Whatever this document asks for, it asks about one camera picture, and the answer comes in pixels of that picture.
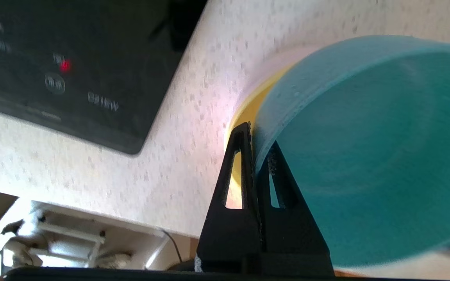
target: induction cooktop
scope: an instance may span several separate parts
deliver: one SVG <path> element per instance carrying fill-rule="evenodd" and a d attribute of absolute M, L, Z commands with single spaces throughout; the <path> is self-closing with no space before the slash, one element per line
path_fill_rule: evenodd
<path fill-rule="evenodd" d="M 0 0 L 0 112 L 141 150 L 205 0 Z"/>

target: blue plastic bowl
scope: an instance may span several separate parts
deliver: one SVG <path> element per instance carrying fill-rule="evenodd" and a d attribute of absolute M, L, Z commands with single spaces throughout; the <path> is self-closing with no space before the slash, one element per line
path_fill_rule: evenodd
<path fill-rule="evenodd" d="M 274 86 L 255 172 L 277 140 L 337 266 L 450 246 L 450 44 L 342 41 Z"/>

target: touch control button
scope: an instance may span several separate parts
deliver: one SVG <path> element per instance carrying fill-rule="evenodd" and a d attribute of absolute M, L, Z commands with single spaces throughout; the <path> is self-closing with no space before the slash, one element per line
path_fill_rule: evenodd
<path fill-rule="evenodd" d="M 56 73 L 45 74 L 45 85 L 53 94 L 63 94 L 66 91 L 66 82 Z"/>

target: white speckled countertop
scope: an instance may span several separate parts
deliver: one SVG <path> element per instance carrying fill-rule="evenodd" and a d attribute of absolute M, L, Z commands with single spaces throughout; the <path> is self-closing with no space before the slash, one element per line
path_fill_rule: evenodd
<path fill-rule="evenodd" d="M 450 1 L 209 0 L 139 155 L 0 115 L 0 192 L 197 236 L 248 75 L 283 50 L 369 34 L 450 42 Z"/>

